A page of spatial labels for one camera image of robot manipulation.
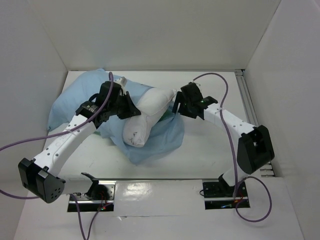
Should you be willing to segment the white pillow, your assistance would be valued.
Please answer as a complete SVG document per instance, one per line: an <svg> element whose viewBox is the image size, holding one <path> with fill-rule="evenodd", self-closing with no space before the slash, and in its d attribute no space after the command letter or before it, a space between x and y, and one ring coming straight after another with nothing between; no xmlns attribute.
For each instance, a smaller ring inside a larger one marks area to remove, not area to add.
<svg viewBox="0 0 320 240"><path fill-rule="evenodd" d="M130 146L142 148L151 133L152 127L167 111L175 97L175 89L152 87L139 99L136 107L141 114L130 117L124 124L122 139Z"/></svg>

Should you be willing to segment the light blue pillowcase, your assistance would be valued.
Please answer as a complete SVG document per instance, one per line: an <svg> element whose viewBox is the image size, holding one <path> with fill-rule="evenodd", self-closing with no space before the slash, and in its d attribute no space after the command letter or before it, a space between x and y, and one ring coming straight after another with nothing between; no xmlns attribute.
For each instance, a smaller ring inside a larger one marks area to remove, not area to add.
<svg viewBox="0 0 320 240"><path fill-rule="evenodd" d="M60 125L69 123L79 106L98 93L101 85L108 81L108 72L100 68L86 71L76 78L53 103L47 123L47 130L53 131ZM142 95L154 88L139 82L128 80L125 90L129 92L135 106ZM155 155L169 153L182 145L185 128L180 115L172 113L173 102L160 120L152 127L149 138L143 147L133 147L123 140L123 129L127 119L120 120L112 116L97 130L102 138L111 139L133 164L149 159Z"/></svg>

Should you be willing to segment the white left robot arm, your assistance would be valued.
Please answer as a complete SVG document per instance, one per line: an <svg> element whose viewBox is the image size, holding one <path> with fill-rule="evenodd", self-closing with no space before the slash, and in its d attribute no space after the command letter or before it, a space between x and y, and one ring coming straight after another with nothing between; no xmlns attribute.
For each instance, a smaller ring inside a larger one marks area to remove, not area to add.
<svg viewBox="0 0 320 240"><path fill-rule="evenodd" d="M62 167L82 144L111 116L127 119L141 112L125 90L127 79L106 81L99 93L94 94L76 110L65 134L58 136L32 160L23 158L18 164L22 185L47 204L54 202L65 188L66 181L58 177Z"/></svg>

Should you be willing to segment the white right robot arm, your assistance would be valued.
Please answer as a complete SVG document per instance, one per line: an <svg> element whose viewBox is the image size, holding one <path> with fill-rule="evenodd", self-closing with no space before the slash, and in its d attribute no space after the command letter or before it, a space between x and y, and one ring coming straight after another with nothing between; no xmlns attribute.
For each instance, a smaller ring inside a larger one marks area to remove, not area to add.
<svg viewBox="0 0 320 240"><path fill-rule="evenodd" d="M224 109L213 97L203 97L194 82L177 92L172 112L193 119L199 117L226 131L231 143L233 166L220 177L218 190L223 196L230 196L236 184L275 157L267 127L245 122Z"/></svg>

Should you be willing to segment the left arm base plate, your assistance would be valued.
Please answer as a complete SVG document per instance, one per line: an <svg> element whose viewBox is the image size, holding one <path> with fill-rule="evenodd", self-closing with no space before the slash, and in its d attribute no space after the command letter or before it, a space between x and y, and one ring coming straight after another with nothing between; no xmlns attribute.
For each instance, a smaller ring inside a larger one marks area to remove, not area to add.
<svg viewBox="0 0 320 240"><path fill-rule="evenodd" d="M81 212L112 212L114 210L116 180L98 178L82 172L66 179L63 193L69 197L68 212L76 212L76 203Z"/></svg>

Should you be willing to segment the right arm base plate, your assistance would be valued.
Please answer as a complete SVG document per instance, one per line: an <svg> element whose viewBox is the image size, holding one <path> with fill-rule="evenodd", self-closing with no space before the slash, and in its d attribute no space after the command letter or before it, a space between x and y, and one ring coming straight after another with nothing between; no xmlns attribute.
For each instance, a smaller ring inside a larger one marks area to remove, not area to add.
<svg viewBox="0 0 320 240"><path fill-rule="evenodd" d="M235 198L234 189L234 186L227 185L220 176L218 179L204 180L199 194L204 198L206 210L235 209L236 206L250 208L246 184L242 182L239 185Z"/></svg>

